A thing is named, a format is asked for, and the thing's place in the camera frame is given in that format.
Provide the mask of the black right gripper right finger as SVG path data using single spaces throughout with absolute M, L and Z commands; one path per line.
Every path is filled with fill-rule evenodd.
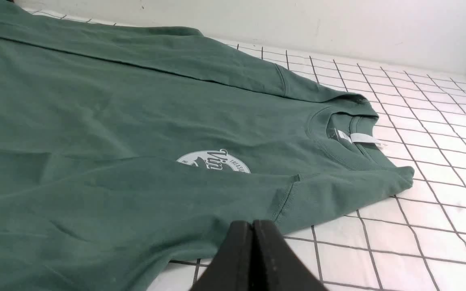
M 274 223 L 256 220 L 253 231 L 254 291 L 327 291 L 295 255 Z

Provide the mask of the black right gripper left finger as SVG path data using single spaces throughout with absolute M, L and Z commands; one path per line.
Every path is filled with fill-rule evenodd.
M 253 227 L 233 221 L 225 240 L 192 291 L 248 291 L 253 253 Z

